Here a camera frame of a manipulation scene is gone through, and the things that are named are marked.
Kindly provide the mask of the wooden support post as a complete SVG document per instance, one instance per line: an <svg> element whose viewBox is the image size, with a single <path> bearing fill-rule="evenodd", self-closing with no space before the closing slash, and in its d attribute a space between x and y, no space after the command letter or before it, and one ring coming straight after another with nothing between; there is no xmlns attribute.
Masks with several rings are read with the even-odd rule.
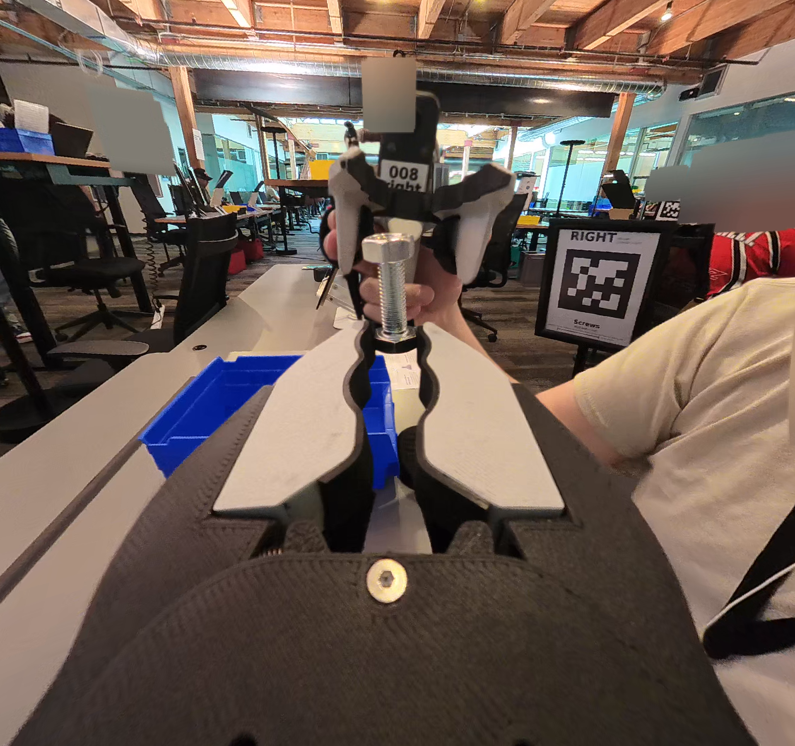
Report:
<svg viewBox="0 0 795 746"><path fill-rule="evenodd" d="M619 95L617 110L614 115L611 134L602 166L603 175L618 168L619 158L625 141L635 98L636 94L631 92Z"/></svg>
<svg viewBox="0 0 795 746"><path fill-rule="evenodd" d="M169 69L173 86L176 109L181 122L181 129L186 144L188 164L190 168L204 168L204 146L202 134L198 130L193 104L193 94L186 67L175 66Z"/></svg>

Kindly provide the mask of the blue storage bin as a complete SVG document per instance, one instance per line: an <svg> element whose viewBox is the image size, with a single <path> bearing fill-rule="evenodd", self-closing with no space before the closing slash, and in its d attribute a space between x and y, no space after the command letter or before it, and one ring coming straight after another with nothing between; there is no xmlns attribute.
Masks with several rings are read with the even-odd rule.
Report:
<svg viewBox="0 0 795 746"><path fill-rule="evenodd" d="M50 134L4 126L0 129L0 149L11 154L55 155Z"/></svg>

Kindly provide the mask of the black framed marker sign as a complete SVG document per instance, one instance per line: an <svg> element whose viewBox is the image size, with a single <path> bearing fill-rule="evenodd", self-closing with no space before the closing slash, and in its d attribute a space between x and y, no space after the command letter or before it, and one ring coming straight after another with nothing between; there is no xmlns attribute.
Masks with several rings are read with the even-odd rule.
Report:
<svg viewBox="0 0 795 746"><path fill-rule="evenodd" d="M576 345L572 376L589 354L618 352L653 327L675 229L657 221L549 221L535 334Z"/></svg>

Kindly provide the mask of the red storage bin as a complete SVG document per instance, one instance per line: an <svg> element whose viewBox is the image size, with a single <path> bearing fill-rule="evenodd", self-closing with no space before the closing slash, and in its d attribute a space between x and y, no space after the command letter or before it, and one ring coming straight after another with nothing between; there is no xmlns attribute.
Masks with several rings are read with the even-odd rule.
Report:
<svg viewBox="0 0 795 746"><path fill-rule="evenodd" d="M242 273L246 267L264 258L264 247L260 238L239 239L235 244L227 273L230 276Z"/></svg>

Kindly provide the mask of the white paper sheet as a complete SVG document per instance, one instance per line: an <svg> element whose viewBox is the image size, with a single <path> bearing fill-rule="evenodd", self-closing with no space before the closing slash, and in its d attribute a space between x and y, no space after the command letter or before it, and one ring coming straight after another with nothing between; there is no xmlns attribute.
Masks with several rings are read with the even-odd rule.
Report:
<svg viewBox="0 0 795 746"><path fill-rule="evenodd" d="M418 363L416 351L383 354L383 359L390 377L392 391L419 389L422 370Z"/></svg>

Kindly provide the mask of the blue plastic bin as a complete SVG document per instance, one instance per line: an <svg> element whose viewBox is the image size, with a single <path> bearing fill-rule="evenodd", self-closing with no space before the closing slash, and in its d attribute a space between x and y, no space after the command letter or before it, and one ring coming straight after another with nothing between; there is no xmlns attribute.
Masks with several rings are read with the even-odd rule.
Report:
<svg viewBox="0 0 795 746"><path fill-rule="evenodd" d="M299 358L291 354L244 354L229 361L218 357L191 379L140 436L164 477ZM391 383L383 358L373 362L369 378L371 397L363 417L373 457L373 488L378 490L399 473Z"/></svg>

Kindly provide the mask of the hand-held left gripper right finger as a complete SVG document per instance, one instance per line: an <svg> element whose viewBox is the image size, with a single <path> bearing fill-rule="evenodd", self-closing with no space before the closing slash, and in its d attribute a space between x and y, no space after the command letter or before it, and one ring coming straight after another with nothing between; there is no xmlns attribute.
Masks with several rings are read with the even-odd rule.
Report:
<svg viewBox="0 0 795 746"><path fill-rule="evenodd" d="M466 522L500 538L510 522L555 522L565 503L508 376L435 324L417 330L424 412L412 489L432 552Z"/></svg>

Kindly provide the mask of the dark laptop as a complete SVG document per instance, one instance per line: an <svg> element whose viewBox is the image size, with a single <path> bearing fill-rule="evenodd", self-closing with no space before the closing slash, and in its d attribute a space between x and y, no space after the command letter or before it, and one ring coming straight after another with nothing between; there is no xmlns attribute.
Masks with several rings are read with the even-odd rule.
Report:
<svg viewBox="0 0 795 746"><path fill-rule="evenodd" d="M94 131L63 122L54 122L51 125L50 136L55 156L85 159Z"/></svg>

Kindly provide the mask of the silver hex bolt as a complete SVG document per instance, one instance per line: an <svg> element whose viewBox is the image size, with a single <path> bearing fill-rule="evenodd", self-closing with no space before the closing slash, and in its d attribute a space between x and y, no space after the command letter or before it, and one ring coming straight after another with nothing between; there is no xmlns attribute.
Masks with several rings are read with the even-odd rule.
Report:
<svg viewBox="0 0 795 746"><path fill-rule="evenodd" d="M410 234L377 233L362 241L363 260L378 266L381 325L399 333L409 325L405 300L405 267L415 249Z"/></svg>

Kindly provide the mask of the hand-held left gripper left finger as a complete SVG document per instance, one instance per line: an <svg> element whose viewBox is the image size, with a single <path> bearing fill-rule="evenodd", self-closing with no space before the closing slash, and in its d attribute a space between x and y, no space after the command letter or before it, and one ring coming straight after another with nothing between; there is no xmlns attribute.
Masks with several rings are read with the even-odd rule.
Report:
<svg viewBox="0 0 795 746"><path fill-rule="evenodd" d="M273 385L213 512L318 525L333 552L363 550L373 508L371 324L304 354Z"/></svg>

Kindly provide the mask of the wooden work table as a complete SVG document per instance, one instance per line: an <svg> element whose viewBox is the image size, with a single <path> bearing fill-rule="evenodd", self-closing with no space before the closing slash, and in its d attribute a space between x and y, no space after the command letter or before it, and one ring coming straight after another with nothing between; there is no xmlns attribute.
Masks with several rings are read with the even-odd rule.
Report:
<svg viewBox="0 0 795 746"><path fill-rule="evenodd" d="M293 227L292 216L296 212L314 217L321 216L328 198L328 181L311 179L271 179L264 181L264 188L277 191L277 201L270 204L269 237L273 239L270 252L277 256L294 256L296 250L287 244L289 230Z"/></svg>

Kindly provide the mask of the wooden top standing desk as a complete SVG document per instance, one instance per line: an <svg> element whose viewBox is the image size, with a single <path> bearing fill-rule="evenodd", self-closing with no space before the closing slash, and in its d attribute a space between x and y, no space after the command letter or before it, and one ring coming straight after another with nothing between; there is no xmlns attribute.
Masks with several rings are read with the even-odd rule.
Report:
<svg viewBox="0 0 795 746"><path fill-rule="evenodd" d="M97 213L111 228L114 254L139 260L118 203L117 189L130 185L131 180L128 178L114 176L108 162L2 153L2 274L45 367L60 367L63 360L72 358L49 354L65 343L55 338L55 330L49 327L36 299L35 290L45 286L41 286L28 264L29 222L45 204L46 190L53 186L80 186ZM154 314L154 309L143 271L144 267L126 280L132 283L137 311L150 316Z"/></svg>

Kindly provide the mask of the person's right hand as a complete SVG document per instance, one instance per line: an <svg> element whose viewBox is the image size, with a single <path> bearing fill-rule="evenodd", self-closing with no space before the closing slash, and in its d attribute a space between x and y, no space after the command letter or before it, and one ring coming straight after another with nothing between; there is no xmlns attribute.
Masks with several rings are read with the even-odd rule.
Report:
<svg viewBox="0 0 795 746"><path fill-rule="evenodd" d="M458 328L463 318L458 304L463 284L456 274L447 272L429 247L420 244L415 252L412 283L405 284L407 319L415 325L434 323L448 331ZM363 314L375 323L382 318L378 265L359 260L359 294Z"/></svg>

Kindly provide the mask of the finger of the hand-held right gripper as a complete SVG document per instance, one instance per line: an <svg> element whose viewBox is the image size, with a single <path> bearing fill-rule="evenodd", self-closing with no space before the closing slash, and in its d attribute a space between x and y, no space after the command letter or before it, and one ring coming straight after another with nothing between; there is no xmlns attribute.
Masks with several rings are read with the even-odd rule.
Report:
<svg viewBox="0 0 795 746"><path fill-rule="evenodd" d="M359 294L359 273L354 271L354 265L361 240L361 211L370 201L366 184L372 172L363 151L345 151L333 163L328 175L328 192L334 200L336 218L336 262L358 319L363 318L363 303Z"/></svg>
<svg viewBox="0 0 795 746"><path fill-rule="evenodd" d="M493 163L432 194L432 254L462 282L475 279L494 222L513 200L515 175Z"/></svg>

